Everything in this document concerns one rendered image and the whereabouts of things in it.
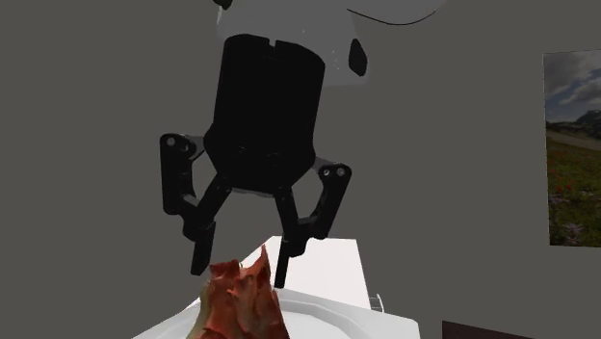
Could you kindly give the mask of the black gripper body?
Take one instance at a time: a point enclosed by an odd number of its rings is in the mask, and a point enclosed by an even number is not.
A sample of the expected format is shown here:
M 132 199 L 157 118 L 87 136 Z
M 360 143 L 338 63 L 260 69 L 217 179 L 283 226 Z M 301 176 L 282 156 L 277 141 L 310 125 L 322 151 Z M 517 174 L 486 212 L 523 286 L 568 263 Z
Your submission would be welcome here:
M 299 44 L 247 34 L 225 40 L 204 147 L 232 187 L 272 194 L 313 166 L 325 70 Z

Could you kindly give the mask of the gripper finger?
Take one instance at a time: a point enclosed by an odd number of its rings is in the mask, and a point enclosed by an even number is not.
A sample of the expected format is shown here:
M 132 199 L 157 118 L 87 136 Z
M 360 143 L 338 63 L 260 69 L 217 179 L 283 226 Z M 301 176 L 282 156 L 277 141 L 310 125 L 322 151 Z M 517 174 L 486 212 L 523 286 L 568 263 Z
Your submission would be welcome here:
M 203 196 L 194 188 L 193 166 L 206 152 L 200 136 L 167 133 L 160 138 L 163 210 L 183 221 L 183 235 L 194 243 L 191 274 L 201 275 L 211 261 L 215 217 L 232 192 L 226 178 L 216 173 Z
M 289 260 L 305 253 L 308 240 L 324 240 L 328 237 L 353 174 L 349 166 L 322 158 L 316 159 L 313 169 L 319 176 L 322 190 L 308 217 L 299 217 L 291 186 L 281 187 L 274 194 L 282 225 L 274 276 L 274 287 L 278 289 L 285 287 Z

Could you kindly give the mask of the red brown crumpled object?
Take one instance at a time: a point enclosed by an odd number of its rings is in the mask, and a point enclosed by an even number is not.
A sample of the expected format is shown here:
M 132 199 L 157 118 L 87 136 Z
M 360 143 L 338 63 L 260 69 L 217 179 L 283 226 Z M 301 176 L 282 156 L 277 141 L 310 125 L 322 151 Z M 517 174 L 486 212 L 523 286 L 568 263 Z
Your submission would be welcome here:
M 265 246 L 248 267 L 232 259 L 211 264 L 209 271 L 186 339 L 290 339 Z

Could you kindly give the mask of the dark brown box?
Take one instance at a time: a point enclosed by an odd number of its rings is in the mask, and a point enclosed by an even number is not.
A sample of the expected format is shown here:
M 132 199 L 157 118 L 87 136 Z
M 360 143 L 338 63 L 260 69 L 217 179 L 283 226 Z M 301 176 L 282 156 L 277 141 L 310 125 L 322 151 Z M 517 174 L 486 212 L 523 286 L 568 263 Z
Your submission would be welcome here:
M 531 337 L 501 331 L 468 326 L 453 322 L 442 322 L 442 339 L 533 339 Z

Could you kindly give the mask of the landscape wall picture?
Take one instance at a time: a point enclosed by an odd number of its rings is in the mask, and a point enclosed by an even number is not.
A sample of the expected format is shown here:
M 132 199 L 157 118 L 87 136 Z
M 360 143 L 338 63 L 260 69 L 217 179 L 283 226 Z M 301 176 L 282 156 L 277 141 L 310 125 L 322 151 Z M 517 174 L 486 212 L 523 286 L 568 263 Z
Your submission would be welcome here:
M 601 248 L 601 49 L 542 61 L 549 243 Z

